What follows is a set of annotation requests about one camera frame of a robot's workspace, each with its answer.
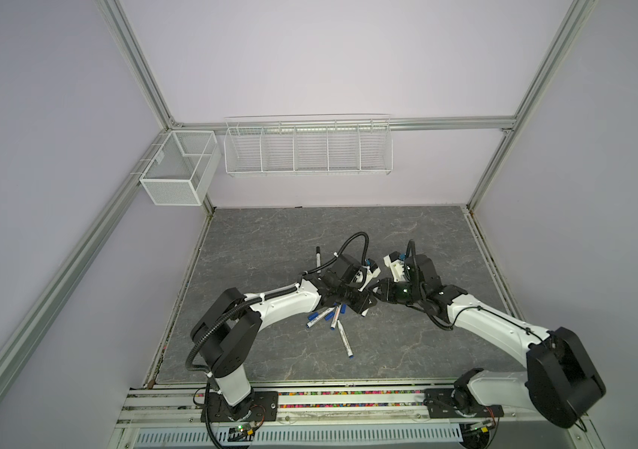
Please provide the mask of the black white marker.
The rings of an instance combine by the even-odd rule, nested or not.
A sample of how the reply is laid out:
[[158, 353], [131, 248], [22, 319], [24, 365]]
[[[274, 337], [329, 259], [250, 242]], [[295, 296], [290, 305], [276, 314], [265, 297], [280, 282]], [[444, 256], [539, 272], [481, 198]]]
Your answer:
[[321, 247], [320, 246], [316, 246], [315, 247], [315, 265], [317, 267], [317, 269], [321, 267], [322, 265], [322, 256], [321, 256]]

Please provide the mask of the blue white marker bottom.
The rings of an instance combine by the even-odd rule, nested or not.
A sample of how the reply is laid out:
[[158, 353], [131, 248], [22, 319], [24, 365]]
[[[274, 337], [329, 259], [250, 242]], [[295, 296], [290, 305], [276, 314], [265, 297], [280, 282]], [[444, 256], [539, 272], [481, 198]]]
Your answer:
[[345, 349], [345, 351], [347, 353], [347, 357], [353, 358], [354, 357], [354, 352], [353, 352], [351, 344], [350, 344], [350, 342], [348, 340], [348, 337], [347, 337], [346, 331], [344, 329], [343, 323], [341, 321], [337, 322], [336, 329], [340, 333], [341, 341], [343, 342], [343, 346], [344, 346], [344, 349]]

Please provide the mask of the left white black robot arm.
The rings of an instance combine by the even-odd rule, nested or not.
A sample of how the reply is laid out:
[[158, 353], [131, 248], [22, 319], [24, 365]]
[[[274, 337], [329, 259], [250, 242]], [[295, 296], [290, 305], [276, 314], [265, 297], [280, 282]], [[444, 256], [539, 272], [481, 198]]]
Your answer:
[[379, 265], [372, 259], [358, 262], [351, 256], [337, 254], [285, 287], [253, 294], [229, 288], [190, 332], [193, 346], [185, 359], [185, 368], [206, 374], [210, 386], [229, 408], [249, 404], [253, 387], [244, 362], [262, 330], [321, 307], [345, 305], [363, 314], [375, 305], [370, 285], [380, 274]]

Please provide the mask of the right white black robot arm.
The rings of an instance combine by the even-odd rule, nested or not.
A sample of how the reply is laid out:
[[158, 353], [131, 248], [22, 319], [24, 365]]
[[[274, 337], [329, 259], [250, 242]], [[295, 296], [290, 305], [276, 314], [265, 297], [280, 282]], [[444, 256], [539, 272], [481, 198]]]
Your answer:
[[534, 411], [559, 428], [571, 428], [607, 394], [581, 339], [566, 327], [529, 324], [444, 284], [423, 254], [393, 252], [384, 258], [391, 276], [373, 288], [377, 299], [423, 312], [446, 331], [464, 329], [513, 357], [519, 372], [468, 370], [454, 383], [452, 401], [462, 415], [479, 406]]

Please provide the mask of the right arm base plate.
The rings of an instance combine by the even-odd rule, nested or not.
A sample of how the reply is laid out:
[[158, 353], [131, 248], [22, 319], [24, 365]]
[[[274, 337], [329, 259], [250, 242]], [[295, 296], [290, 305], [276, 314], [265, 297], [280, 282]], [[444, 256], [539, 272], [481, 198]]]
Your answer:
[[501, 418], [504, 409], [500, 405], [479, 404], [462, 389], [428, 388], [424, 391], [423, 404], [430, 418]]

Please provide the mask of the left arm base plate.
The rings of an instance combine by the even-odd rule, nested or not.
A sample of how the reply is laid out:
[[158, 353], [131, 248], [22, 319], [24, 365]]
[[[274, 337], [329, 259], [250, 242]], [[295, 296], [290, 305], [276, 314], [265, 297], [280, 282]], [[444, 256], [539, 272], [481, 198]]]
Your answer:
[[229, 422], [274, 422], [279, 411], [279, 392], [254, 390], [236, 406], [229, 406], [225, 398], [210, 391], [208, 402], [204, 405], [201, 421], [210, 419], [211, 423]]

